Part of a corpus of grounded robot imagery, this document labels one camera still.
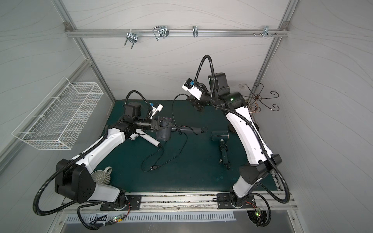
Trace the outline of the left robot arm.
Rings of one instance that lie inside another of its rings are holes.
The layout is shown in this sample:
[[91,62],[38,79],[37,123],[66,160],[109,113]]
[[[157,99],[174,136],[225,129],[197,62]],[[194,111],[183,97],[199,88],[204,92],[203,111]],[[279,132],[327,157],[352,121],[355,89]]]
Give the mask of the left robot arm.
[[[106,127],[100,139],[71,160],[59,161],[55,173],[37,192],[33,201],[33,212],[38,216],[47,216],[75,203],[110,203],[115,208],[124,208],[127,203],[125,191],[108,184],[99,184],[91,175],[107,155],[132,135],[139,135],[140,130],[159,130],[160,121],[154,116],[163,106],[154,106],[148,101],[146,104],[147,115],[141,118],[141,104],[129,103],[128,99],[125,99],[124,115],[115,124]],[[52,210],[42,210],[39,206],[41,196],[52,181],[55,182],[55,192],[71,201]]]

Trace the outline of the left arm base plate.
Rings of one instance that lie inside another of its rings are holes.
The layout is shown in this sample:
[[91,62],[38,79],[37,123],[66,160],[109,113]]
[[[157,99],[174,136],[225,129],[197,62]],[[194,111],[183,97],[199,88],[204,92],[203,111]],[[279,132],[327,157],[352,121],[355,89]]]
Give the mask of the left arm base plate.
[[124,200],[120,203],[108,203],[104,202],[101,204],[100,210],[101,211],[127,211],[128,209],[131,210],[139,210],[141,205],[141,195],[126,195]]

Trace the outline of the green hair dryer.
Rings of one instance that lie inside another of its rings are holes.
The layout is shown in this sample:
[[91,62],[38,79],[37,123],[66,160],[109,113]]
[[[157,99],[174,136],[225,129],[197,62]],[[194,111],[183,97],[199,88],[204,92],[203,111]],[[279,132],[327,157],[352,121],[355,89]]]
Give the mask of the green hair dryer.
[[220,163],[223,164],[227,170],[230,170],[231,164],[228,159],[228,146],[226,144],[229,139],[229,132],[227,130],[212,131],[210,136],[212,141],[219,142]]

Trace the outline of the black hair dryer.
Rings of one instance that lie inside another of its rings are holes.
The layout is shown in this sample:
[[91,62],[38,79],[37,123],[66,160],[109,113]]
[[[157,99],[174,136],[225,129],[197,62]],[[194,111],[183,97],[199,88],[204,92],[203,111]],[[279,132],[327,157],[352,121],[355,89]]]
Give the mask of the black hair dryer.
[[195,128],[190,126],[177,126],[174,124],[172,118],[163,117],[163,129],[156,131],[156,139],[160,141],[169,141],[173,132],[180,132],[185,134],[199,135],[206,131],[202,128]]

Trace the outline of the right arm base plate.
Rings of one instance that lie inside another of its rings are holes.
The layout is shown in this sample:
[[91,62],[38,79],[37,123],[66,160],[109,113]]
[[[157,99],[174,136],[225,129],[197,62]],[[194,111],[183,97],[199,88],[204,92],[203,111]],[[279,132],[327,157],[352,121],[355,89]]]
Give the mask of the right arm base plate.
[[253,195],[238,198],[234,193],[218,193],[212,199],[219,209],[255,209],[256,202]]

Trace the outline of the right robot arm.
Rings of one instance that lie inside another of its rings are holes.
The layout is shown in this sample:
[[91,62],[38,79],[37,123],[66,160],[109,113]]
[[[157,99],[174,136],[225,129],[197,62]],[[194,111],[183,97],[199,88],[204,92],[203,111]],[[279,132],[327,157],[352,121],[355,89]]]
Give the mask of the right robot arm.
[[289,187],[278,169],[282,162],[280,155],[273,154],[265,144],[252,121],[249,107],[239,92],[231,92],[226,75],[214,71],[212,58],[205,55],[197,69],[194,79],[187,79],[182,88],[190,93],[187,100],[202,112],[205,106],[221,110],[245,149],[248,163],[239,169],[240,176],[230,190],[231,203],[242,206],[247,196],[253,193],[261,180],[271,172],[275,172],[285,191],[285,197],[277,197],[269,188],[263,187],[277,202],[286,204],[290,199]]

